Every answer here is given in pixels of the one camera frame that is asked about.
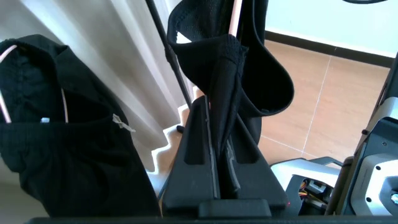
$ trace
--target black cable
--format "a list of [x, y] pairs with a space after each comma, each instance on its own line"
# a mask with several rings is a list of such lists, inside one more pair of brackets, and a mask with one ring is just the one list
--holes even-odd
[[156, 5], [153, 0], [146, 0], [146, 3], [148, 5], [152, 19], [155, 22], [157, 32], [159, 33], [160, 39], [162, 40], [163, 46], [165, 48], [166, 59], [169, 62], [170, 66], [172, 67], [172, 70], [178, 81], [178, 85], [180, 85], [182, 95], [184, 96], [185, 101], [187, 102], [188, 108], [191, 109], [191, 104], [192, 104], [191, 98], [188, 94], [187, 87], [185, 86], [184, 81], [182, 79], [180, 67], [177, 62], [177, 56], [173, 52], [173, 49], [170, 47], [170, 45], [167, 43], [166, 33], [164, 31], [162, 21], [160, 20], [159, 13], [157, 12]]
[[387, 0], [343, 0], [343, 1], [353, 4], [374, 4], [374, 3], [384, 2]]

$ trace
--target curtain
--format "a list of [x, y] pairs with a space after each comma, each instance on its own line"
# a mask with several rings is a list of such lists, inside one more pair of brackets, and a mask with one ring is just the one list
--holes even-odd
[[[155, 1], [165, 29], [178, 2]], [[177, 108], [185, 101], [145, 1], [2, 1], [0, 40], [31, 34], [69, 45], [111, 90], [136, 130], [132, 138], [142, 162], [153, 171], [151, 151], [167, 145], [163, 130], [180, 122]], [[0, 175], [7, 179], [4, 168]]]

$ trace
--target wall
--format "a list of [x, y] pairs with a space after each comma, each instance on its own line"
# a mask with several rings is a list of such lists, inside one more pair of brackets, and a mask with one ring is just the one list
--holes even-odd
[[396, 0], [269, 0], [268, 7], [268, 31], [387, 57], [398, 51]]
[[0, 222], [25, 223], [34, 217], [47, 217], [43, 206], [18, 185], [0, 184]]

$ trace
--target metal rod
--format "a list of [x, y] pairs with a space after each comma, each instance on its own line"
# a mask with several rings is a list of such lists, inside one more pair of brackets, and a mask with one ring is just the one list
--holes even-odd
[[182, 95], [185, 98], [185, 101], [187, 102], [188, 108], [191, 108], [191, 98], [188, 94], [187, 87], [184, 84], [184, 81], [182, 79], [182, 75], [180, 72], [180, 67], [177, 62], [177, 56], [175, 55], [173, 49], [170, 47], [170, 45], [167, 43], [167, 38], [166, 38], [166, 33], [164, 31], [162, 21], [160, 20], [159, 13], [157, 12], [156, 5], [153, 0], [146, 0], [146, 3], [149, 8], [149, 12], [152, 16], [152, 19], [155, 22], [156, 29], [160, 35], [160, 39], [162, 40], [165, 53], [166, 53], [166, 59], [169, 62], [170, 66], [172, 67], [172, 70], [175, 74], [175, 77], [178, 81], [178, 85], [180, 85], [180, 89], [182, 91]]

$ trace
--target pink drawstring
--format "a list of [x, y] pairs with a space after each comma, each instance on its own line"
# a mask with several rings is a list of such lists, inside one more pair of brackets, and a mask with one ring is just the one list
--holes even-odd
[[[17, 46], [16, 45], [12, 45], [11, 47], [9, 47], [6, 51], [4, 51], [1, 55], [0, 55], [0, 63], [7, 57], [7, 55], [12, 52], [12, 50], [14, 50]], [[63, 89], [61, 89], [61, 94], [62, 94], [62, 101], [63, 101], [63, 110], [65, 112], [65, 122], [69, 123], [69, 119], [68, 119], [68, 108], [67, 108], [67, 100], [65, 98], [65, 93], [63, 92]], [[4, 101], [4, 98], [1, 94], [1, 90], [0, 90], [0, 108], [2, 111], [2, 115], [4, 116], [4, 120], [6, 121], [7, 124], [11, 123], [11, 118], [10, 118], [10, 114], [8, 113], [7, 110], [7, 106], [6, 106], [6, 102]]]

